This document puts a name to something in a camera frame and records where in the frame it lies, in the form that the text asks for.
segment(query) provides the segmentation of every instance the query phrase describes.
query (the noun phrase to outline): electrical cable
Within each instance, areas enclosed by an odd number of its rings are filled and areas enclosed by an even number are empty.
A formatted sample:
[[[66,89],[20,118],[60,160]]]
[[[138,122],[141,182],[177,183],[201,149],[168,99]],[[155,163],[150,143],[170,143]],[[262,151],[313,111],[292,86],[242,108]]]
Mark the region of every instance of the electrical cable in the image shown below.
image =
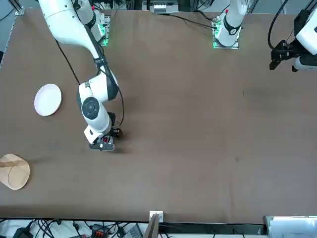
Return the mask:
[[[176,15],[168,15],[168,16],[177,17],[177,18],[179,18],[179,19],[192,22],[192,23],[194,23],[194,24],[196,24],[196,25],[199,25],[199,26],[203,26],[203,27],[207,27],[207,28],[211,28],[211,29],[217,29],[215,26],[209,26],[209,25],[205,25],[205,24],[202,24],[202,23],[198,23],[198,22],[196,22],[196,21],[192,21],[192,20],[189,20],[189,19],[184,18],[184,17],[181,17],[181,16],[176,16]]]
[[[226,6],[226,7],[221,11],[221,13],[223,13],[223,11],[225,11],[229,6],[230,6],[230,4],[229,4],[228,6]]]
[[[103,221],[103,228],[104,228],[104,235],[105,235],[105,223],[104,223],[104,221]]]
[[[73,220],[73,227],[75,228],[77,234],[79,237],[82,237],[82,235],[79,233],[79,225],[75,222],[75,220]]]
[[[9,16],[11,14],[11,12],[13,12],[14,8],[7,14],[5,15],[3,18],[0,19],[0,21],[4,20],[7,16]]]
[[[45,224],[47,224],[47,221],[43,222],[43,220],[38,220],[38,226],[40,227],[39,230],[43,232],[43,235],[47,235],[49,238],[53,238],[50,234],[46,233],[46,231],[43,229],[45,227]]]
[[[277,11],[275,17],[273,18],[273,21],[269,27],[269,30],[268,30],[268,34],[267,34],[267,43],[269,45],[269,47],[275,51],[275,52],[288,52],[289,50],[277,50],[271,43],[271,33],[272,33],[272,28],[273,28],[273,25],[277,19],[277,17],[279,16],[279,14],[281,13],[282,9],[285,7],[285,5],[287,4],[288,0],[285,0],[282,4],[282,6],[279,8],[279,10]]]
[[[105,7],[100,3],[99,6],[97,6],[96,4],[94,4],[94,6],[98,7],[99,10],[105,10]]]
[[[106,74],[106,72],[104,72],[102,69],[99,69],[99,70],[100,70],[102,73],[104,73],[106,76],[108,76],[108,75]],[[119,124],[117,124],[117,125],[114,125],[112,128],[121,126],[122,123],[123,123],[123,120],[124,120],[124,100],[123,100],[122,92],[121,92],[120,87],[119,87],[118,85],[117,85],[117,89],[118,89],[119,94],[120,94],[120,97],[121,97],[121,103],[122,103],[122,118],[121,118],[121,122],[120,122]]]
[[[74,69],[73,69],[73,67],[70,65],[70,62],[68,61],[68,58],[66,57],[66,55],[65,55],[64,51],[61,49],[61,47],[60,47],[60,45],[59,45],[58,41],[57,41],[57,40],[55,40],[55,41],[56,41],[56,44],[57,44],[57,46],[58,46],[59,50],[61,51],[61,53],[63,54],[63,56],[64,56],[65,60],[67,61],[68,66],[70,67],[70,70],[72,71],[72,73],[73,73],[73,75],[74,75],[74,77],[75,77],[75,79],[76,79],[76,81],[77,81],[78,85],[80,85],[79,80],[78,80],[78,78],[77,78],[77,76],[76,76],[76,74],[75,74],[75,72],[74,72]]]
[[[245,238],[243,233],[237,233],[235,229],[232,229],[232,231],[233,234],[242,235],[242,237]]]
[[[205,0],[198,8],[196,8],[196,10],[194,11],[197,11],[199,8],[201,8],[203,5],[205,5],[205,3],[207,2],[208,0]]]
[[[34,238],[36,238],[36,237],[38,236],[38,234],[39,234],[40,230],[42,229],[43,225],[44,225],[44,224],[40,225],[40,221],[38,221],[38,226],[39,226],[40,228],[39,228],[38,232],[36,233],[36,235],[34,236]]]
[[[42,238],[45,237],[46,230],[50,233],[50,235],[52,236],[52,238],[54,238],[54,236],[53,236],[53,234],[52,234],[52,232],[51,232],[51,230],[50,230],[50,225],[51,225],[53,222],[55,222],[55,220],[52,220],[52,221],[50,221],[50,222],[47,224],[47,226],[46,226],[45,229],[44,229]]]
[[[311,1],[307,4],[305,10],[307,10],[307,9],[309,8],[309,6],[310,6],[314,1],[315,1],[315,0],[311,0]]]
[[[293,30],[292,30],[292,32],[291,32],[291,34],[289,34],[289,36],[287,37],[286,41],[288,41],[288,39],[291,37],[291,35],[292,35],[293,31],[294,31],[294,28],[293,28]]]
[[[212,21],[212,18],[207,17],[202,11],[200,11],[200,10],[195,10],[194,12],[198,12],[198,13],[200,13],[201,15],[203,15],[203,17],[206,18],[207,20]]]
[[[84,221],[84,223],[86,224],[86,226],[87,226],[89,229],[91,229],[91,230],[93,229],[93,226],[89,226],[86,221]]]

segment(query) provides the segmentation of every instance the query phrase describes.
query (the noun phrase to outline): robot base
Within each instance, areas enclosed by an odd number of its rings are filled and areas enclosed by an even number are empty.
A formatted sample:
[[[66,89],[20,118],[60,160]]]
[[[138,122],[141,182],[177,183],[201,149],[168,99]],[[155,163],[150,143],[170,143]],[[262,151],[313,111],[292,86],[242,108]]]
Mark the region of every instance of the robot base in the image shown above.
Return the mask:
[[[238,38],[239,38],[239,32],[237,33],[237,41],[230,47],[227,46],[223,46],[218,40],[217,40],[217,35],[220,34],[222,28],[222,21],[223,21],[223,17],[221,17],[221,15],[217,16],[216,18],[213,18],[213,21],[211,22],[212,26],[215,26],[217,29],[212,29],[212,47],[214,49],[233,49],[233,50],[237,50],[239,49],[239,44],[238,44]]]
[[[108,112],[111,119],[111,125],[114,126],[115,114]],[[104,135],[101,138],[98,138],[93,144],[89,144],[89,148],[105,151],[114,150],[114,139],[120,139],[122,136],[122,130],[120,128],[111,128],[107,135]]]

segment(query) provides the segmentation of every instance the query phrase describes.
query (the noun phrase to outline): brown mat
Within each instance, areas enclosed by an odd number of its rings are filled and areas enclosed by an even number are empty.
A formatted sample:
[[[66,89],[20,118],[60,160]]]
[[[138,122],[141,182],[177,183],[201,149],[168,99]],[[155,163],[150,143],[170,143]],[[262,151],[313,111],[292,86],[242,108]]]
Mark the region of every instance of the brown mat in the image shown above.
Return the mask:
[[[183,14],[207,24],[197,13]],[[213,50],[210,29],[171,16],[119,11],[106,57],[125,99],[125,139],[115,153],[90,150],[77,83],[39,9],[18,17],[0,71],[0,152],[32,167],[28,186],[0,184],[2,216],[262,223],[264,215],[317,213],[317,80],[269,71],[272,15],[248,15],[240,50]],[[275,45],[292,30],[280,16]],[[81,82],[90,53],[63,46]],[[43,118],[37,90],[63,93]],[[121,117],[119,97],[107,109]]]

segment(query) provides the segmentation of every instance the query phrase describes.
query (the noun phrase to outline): white plate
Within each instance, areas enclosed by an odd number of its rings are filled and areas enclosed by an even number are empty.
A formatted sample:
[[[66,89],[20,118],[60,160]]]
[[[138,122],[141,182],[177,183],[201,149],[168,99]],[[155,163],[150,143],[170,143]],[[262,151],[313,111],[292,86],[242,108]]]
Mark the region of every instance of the white plate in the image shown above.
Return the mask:
[[[34,99],[34,108],[41,116],[55,113],[61,103],[61,91],[55,84],[46,84],[37,92]]]

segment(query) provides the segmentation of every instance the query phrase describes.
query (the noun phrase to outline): robotic arm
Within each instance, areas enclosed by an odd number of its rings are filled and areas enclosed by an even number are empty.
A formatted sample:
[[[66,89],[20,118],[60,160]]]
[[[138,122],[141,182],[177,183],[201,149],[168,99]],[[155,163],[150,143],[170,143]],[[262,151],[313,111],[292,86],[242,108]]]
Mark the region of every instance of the robotic arm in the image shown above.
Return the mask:
[[[99,74],[79,85],[80,108],[88,126],[84,133],[90,147],[100,150],[113,150],[113,137],[117,129],[113,129],[115,115],[108,113],[103,102],[113,100],[118,93],[115,76],[111,72],[106,58],[92,33],[96,27],[96,15],[88,0],[39,0],[45,21],[54,38],[63,44],[80,45],[87,48],[93,55]],[[81,7],[82,21],[74,7]]]
[[[300,69],[317,69],[317,8],[314,10],[315,4],[312,3],[313,0],[294,19],[295,40],[293,42],[287,43],[282,40],[276,47],[273,47],[270,40],[268,41],[272,48],[270,70],[276,69],[283,60],[291,58],[296,58],[292,66],[293,72]],[[271,24],[268,39],[273,24],[274,21]]]

